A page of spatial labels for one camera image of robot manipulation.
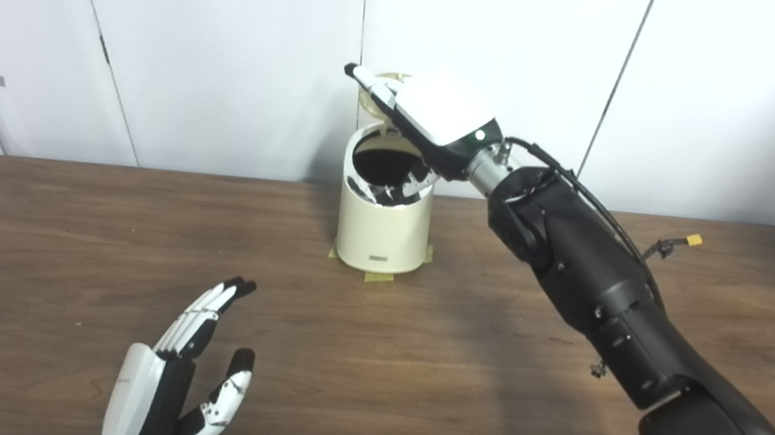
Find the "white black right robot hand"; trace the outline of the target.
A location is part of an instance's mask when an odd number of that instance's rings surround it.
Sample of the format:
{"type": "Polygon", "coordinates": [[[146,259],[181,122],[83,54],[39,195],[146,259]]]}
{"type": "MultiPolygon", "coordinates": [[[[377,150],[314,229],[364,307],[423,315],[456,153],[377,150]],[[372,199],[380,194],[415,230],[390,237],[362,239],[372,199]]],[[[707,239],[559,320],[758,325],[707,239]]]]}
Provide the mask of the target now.
{"type": "Polygon", "coordinates": [[[379,78],[365,66],[344,73],[385,115],[386,124],[419,151],[420,162],[402,182],[374,186],[349,177],[354,191],[378,206],[407,205],[437,180],[470,182],[489,197],[509,173],[500,159],[504,136],[493,110],[450,72],[425,72],[406,80],[379,78]]]}

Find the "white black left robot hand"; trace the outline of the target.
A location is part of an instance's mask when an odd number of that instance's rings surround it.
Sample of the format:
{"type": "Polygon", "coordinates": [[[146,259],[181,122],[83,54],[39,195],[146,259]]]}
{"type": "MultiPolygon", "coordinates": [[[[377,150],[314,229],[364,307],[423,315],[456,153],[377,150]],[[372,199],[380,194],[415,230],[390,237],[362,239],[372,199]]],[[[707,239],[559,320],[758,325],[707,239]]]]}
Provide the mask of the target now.
{"type": "Polygon", "coordinates": [[[101,435],[221,435],[238,414],[252,382],[253,349],[239,348],[207,400],[185,411],[196,361],[216,324],[257,283],[232,277],[206,290],[173,319],[156,344],[133,343],[107,402],[101,435]]]}

